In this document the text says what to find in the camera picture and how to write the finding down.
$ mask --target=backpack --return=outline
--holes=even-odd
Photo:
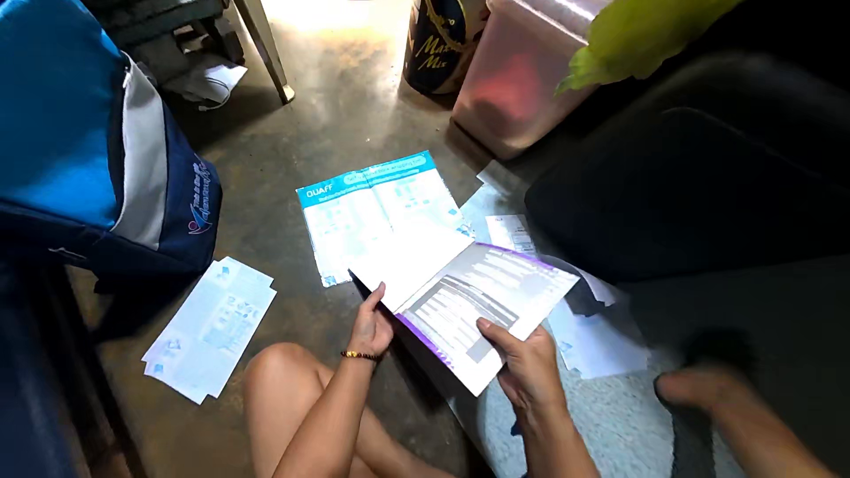
[[[0,3],[0,241],[98,276],[212,261],[221,184],[78,0]]]

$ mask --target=purple booklet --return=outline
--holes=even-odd
[[[349,268],[368,288],[387,284],[383,304],[478,396],[504,361],[475,321],[484,317],[525,340],[579,281],[510,249],[448,229],[396,232],[380,253]]]

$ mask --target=booklet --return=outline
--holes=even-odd
[[[394,231],[421,224],[471,235],[428,151],[296,190],[322,284],[351,280],[349,263]]]
[[[445,228],[405,230],[350,263],[383,304],[478,396],[504,361],[475,325],[479,317],[526,340],[579,277]]]

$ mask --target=storage bin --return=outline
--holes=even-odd
[[[595,87],[554,96],[609,0],[487,0],[491,15],[452,119],[501,159],[517,156]]]

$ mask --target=hand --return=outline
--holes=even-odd
[[[518,412],[566,412],[555,343],[543,327],[537,326],[523,342],[483,317],[476,323],[481,333],[505,352],[507,368],[499,372],[499,384]]]
[[[386,284],[381,282],[357,310],[351,339],[348,341],[349,350],[379,356],[389,347],[389,341],[393,339],[393,327],[377,308],[386,288]]]

